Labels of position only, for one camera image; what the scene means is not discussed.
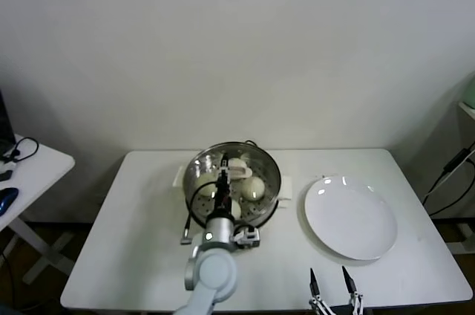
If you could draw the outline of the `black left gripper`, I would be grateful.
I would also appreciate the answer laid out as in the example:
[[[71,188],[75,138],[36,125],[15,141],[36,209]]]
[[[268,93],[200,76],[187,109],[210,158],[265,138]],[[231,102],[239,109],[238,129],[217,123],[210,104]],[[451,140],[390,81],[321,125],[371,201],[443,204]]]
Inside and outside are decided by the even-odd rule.
[[[230,174],[228,172],[228,155],[223,153],[220,161],[222,176],[216,182],[216,193],[214,197],[213,216],[229,217],[232,211],[232,199],[230,196]]]

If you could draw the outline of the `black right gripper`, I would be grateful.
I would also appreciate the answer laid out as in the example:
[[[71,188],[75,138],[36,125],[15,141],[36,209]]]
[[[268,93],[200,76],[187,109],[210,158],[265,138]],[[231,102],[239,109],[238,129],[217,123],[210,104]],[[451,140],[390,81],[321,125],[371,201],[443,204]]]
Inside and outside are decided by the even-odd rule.
[[[323,300],[320,290],[318,287],[318,282],[314,273],[314,270],[310,269],[310,283],[309,289],[311,292],[311,298],[309,304],[314,310],[315,314],[322,315],[363,315],[364,314],[364,297],[363,294],[357,290],[356,284],[348,273],[345,266],[341,266],[344,282],[347,287],[347,291],[350,295],[350,305],[346,306],[334,306],[329,307],[327,303]]]

